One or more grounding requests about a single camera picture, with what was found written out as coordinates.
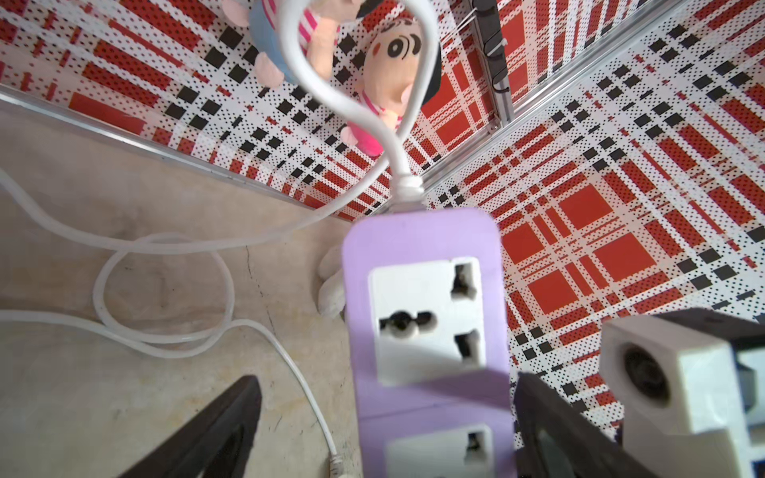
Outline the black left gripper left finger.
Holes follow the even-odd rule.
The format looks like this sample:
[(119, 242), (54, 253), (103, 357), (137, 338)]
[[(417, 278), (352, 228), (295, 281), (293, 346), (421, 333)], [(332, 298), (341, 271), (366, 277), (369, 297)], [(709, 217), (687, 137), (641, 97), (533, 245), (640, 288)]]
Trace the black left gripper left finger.
[(239, 378), (123, 476), (242, 477), (261, 406), (258, 378)]

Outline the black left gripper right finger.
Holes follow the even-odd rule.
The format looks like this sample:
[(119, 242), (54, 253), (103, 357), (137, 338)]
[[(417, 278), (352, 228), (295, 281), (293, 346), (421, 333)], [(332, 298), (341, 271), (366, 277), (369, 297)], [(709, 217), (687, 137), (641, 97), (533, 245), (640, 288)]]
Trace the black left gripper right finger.
[(516, 458), (521, 477), (653, 476), (535, 374), (518, 374), (514, 406), (523, 440)]

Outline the purple power strip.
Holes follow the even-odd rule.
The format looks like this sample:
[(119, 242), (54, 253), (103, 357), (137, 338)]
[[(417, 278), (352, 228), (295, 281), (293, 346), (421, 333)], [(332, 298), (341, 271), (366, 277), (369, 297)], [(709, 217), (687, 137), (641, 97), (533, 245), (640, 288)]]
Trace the purple power strip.
[(363, 472), (517, 473), (500, 233), (475, 208), (376, 216), (342, 245)]

